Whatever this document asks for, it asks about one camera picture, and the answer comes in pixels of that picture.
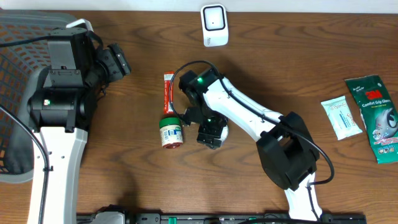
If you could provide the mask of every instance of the wooden table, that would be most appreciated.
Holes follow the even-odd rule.
[[[69,12],[91,21],[106,44],[123,48],[132,73],[99,102],[85,149],[78,213],[109,204],[165,213],[262,213],[288,210],[283,190],[265,175],[254,141],[230,123],[215,151],[196,143],[162,149],[163,73],[206,59],[260,104],[298,113],[335,165],[317,187],[322,209],[364,213],[368,223],[397,223],[397,164],[377,165],[362,133],[337,141],[320,102],[345,95],[364,131],[344,79],[379,74],[398,106],[398,16],[228,13],[229,43],[206,48],[198,12]],[[201,72],[204,66],[193,67]],[[183,111],[189,103],[175,92]],[[317,179],[329,175],[323,159]],[[0,184],[1,223],[25,223],[32,183]]]

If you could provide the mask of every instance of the green lid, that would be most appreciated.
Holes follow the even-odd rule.
[[[180,119],[178,119],[178,118],[164,118],[164,119],[161,119],[159,121],[159,128],[163,128],[164,126],[171,125],[171,124],[176,124],[176,125],[180,125],[181,126]]]

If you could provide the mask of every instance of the green packet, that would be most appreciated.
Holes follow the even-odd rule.
[[[397,111],[378,75],[345,80],[359,106],[378,164],[398,161]]]

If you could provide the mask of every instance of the red logo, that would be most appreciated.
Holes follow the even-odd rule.
[[[365,95],[367,96],[367,98],[369,100],[374,100],[374,99],[378,99],[378,98],[382,98],[383,97],[379,90],[367,91],[365,93]]]

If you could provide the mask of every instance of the white device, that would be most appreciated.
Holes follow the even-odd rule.
[[[227,78],[223,78],[225,87],[233,93],[245,105],[264,114],[266,117],[279,122],[280,113],[267,109],[256,103],[245,94],[237,90]],[[254,141],[261,138],[263,131],[269,132],[275,125],[270,122],[263,121],[260,117],[240,105],[237,101],[232,99],[225,92],[220,80],[215,81],[208,87],[208,91],[203,94],[207,106],[213,111],[217,111],[228,119],[233,121],[245,132],[247,132]],[[289,216],[295,219],[316,221],[314,213],[312,212],[310,198],[308,196],[307,184],[315,180],[315,173],[308,175],[301,181],[298,189],[293,191],[291,189],[285,190],[287,201],[289,203]],[[322,214],[322,209],[318,205],[317,196],[315,195],[315,188],[311,188],[311,195],[313,198],[313,206],[318,217]]]
[[[221,4],[203,6],[200,10],[203,43],[206,47],[216,47],[228,43],[228,22],[226,9]]]

